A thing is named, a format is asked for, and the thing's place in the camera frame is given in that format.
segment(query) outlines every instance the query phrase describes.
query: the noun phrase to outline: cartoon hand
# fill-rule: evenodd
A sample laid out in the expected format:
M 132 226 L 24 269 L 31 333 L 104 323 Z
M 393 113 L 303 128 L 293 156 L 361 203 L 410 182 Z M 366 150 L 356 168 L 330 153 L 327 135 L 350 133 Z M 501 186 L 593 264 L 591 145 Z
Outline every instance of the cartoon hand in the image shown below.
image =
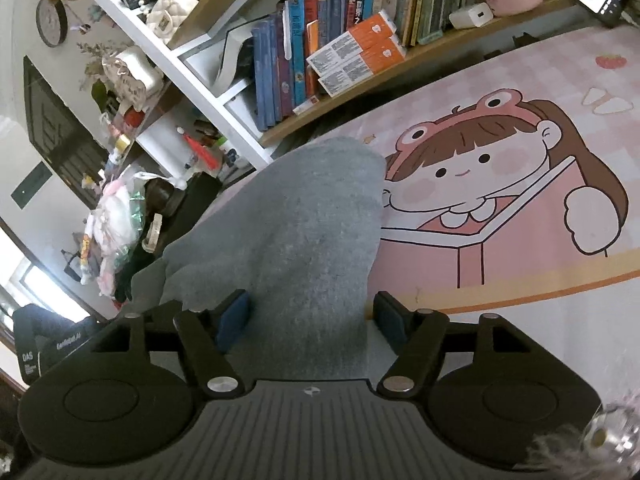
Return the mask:
M 565 199 L 564 222 L 578 250 L 595 254 L 618 237 L 618 213 L 607 195 L 594 187 L 574 189 Z

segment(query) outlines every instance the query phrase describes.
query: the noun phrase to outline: metal screw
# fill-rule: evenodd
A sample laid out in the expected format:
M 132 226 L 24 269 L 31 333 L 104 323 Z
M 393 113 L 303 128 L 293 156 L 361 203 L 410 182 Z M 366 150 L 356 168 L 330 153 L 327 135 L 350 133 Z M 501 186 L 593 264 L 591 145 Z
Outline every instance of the metal screw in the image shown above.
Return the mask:
M 219 394 L 232 392 L 238 387 L 238 381 L 233 377 L 214 377 L 207 383 L 207 388 Z
M 387 377 L 382 385 L 390 392 L 404 393 L 412 390 L 415 383 L 409 377 L 391 376 Z

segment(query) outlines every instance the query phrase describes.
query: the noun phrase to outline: clock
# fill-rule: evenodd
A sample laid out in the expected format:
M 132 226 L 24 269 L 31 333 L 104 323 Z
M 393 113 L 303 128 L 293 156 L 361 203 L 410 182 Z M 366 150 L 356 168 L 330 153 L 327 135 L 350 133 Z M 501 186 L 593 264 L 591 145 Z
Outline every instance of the clock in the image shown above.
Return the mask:
M 64 43 L 68 32 L 65 5 L 60 0 L 40 0 L 36 8 L 36 26 L 45 45 L 53 48 Z

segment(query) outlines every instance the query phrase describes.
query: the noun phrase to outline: gray cloth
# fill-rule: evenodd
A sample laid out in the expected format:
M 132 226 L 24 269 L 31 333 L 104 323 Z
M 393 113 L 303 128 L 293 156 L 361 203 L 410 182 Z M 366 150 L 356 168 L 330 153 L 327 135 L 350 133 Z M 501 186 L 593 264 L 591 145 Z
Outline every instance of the gray cloth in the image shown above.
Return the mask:
M 244 380 L 369 376 L 367 277 L 384 176 L 384 159 L 353 139 L 284 155 L 138 273 L 127 310 L 212 307 L 245 288 L 255 308 L 227 356 Z M 394 356 L 369 338 L 375 380 Z

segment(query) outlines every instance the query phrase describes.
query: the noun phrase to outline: bright light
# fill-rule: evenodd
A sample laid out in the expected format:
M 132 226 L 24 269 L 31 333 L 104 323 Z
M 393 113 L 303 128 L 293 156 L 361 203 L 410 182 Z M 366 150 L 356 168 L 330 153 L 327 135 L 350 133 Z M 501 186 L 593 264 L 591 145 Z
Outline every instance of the bright light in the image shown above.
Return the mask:
M 74 323 L 82 321 L 89 314 L 68 295 L 66 295 L 53 280 L 38 267 L 31 267 L 24 277 L 24 283 L 40 301 L 46 303 L 55 313 L 70 319 Z

